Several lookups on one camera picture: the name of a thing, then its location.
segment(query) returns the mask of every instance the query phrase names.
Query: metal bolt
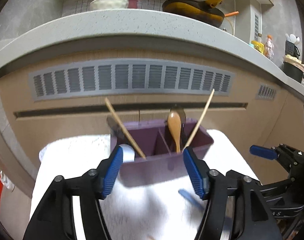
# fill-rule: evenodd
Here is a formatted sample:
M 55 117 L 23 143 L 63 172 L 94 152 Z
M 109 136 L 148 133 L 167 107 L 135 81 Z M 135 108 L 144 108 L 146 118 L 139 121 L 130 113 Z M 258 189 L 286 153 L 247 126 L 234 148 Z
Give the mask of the metal bolt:
M 63 180 L 63 176 L 62 176 L 62 175 L 58 175 L 58 176 L 56 176 L 56 177 L 54 178 L 54 181 L 56 181 L 56 182 L 59 182 L 59 181 L 61 181 L 61 180 Z
M 96 172 L 96 169 L 91 169 L 91 170 L 89 170 L 88 171 L 88 174 L 90 175 L 90 176 L 93 176 L 93 175 L 95 175 L 97 172 Z
M 219 172 L 217 170 L 210 170 L 209 173 L 212 176 L 218 176 L 218 174 L 219 174 Z
M 245 182 L 251 182 L 252 181 L 252 179 L 249 176 L 244 176 L 243 179 L 244 179 Z

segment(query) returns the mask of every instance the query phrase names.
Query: vent grille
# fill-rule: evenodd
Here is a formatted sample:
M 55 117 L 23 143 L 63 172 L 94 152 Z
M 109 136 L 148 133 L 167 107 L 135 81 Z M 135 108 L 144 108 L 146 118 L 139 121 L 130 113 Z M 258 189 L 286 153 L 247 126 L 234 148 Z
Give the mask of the vent grille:
M 259 36 L 259 17 L 254 14 L 254 39 Z
M 59 65 L 29 73 L 35 100 L 129 93 L 228 95 L 234 73 L 156 59 L 111 59 Z M 261 88 L 260 98 L 275 90 Z
M 265 100 L 274 100 L 276 96 L 276 89 L 262 84 L 259 88 L 259 91 L 256 95 L 257 99 L 265 99 Z

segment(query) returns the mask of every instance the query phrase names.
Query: frying pan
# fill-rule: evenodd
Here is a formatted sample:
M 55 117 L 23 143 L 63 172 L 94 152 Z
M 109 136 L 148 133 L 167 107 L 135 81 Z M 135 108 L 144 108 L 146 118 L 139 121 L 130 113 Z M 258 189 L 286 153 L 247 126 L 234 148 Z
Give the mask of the frying pan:
M 216 6 L 223 0 L 167 0 L 162 5 L 164 12 L 174 13 L 211 24 L 219 28 L 224 20 L 224 13 Z

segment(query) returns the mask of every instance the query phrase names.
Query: white stool top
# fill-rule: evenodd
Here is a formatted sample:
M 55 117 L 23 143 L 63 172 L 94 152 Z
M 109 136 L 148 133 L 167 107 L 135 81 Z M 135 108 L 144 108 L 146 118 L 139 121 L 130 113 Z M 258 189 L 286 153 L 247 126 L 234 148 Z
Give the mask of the white stool top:
M 234 170 L 258 179 L 229 139 L 218 130 L 207 130 L 214 143 L 204 157 L 210 169 L 223 175 Z M 110 135 L 80 136 L 58 140 L 44 150 L 44 157 L 32 195 L 32 216 L 54 177 L 79 177 L 95 169 L 110 154 Z M 184 188 L 203 206 L 190 179 L 178 179 L 140 187 L 124 187 L 116 179 L 112 193 L 100 201 L 106 225 L 113 240 L 193 240 L 203 214 L 186 201 L 178 190 Z M 73 214 L 78 240 L 85 240 L 79 197 L 73 197 Z

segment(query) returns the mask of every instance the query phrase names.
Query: purple container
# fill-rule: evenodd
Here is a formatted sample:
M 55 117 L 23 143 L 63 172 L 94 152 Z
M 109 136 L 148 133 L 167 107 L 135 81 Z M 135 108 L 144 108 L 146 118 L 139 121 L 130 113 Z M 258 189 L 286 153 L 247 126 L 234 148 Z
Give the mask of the purple container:
M 187 118 L 184 131 L 190 136 L 196 120 Z M 119 171 L 121 183 L 125 187 L 136 187 L 177 179 L 187 175 L 182 153 L 175 152 L 175 142 L 164 120 L 124 123 L 125 127 L 146 155 L 144 160 L 135 152 L 134 162 L 123 163 Z M 126 143 L 111 136 L 111 150 L 116 145 Z M 213 144 L 213 139 L 200 126 L 191 143 L 194 153 L 203 159 Z

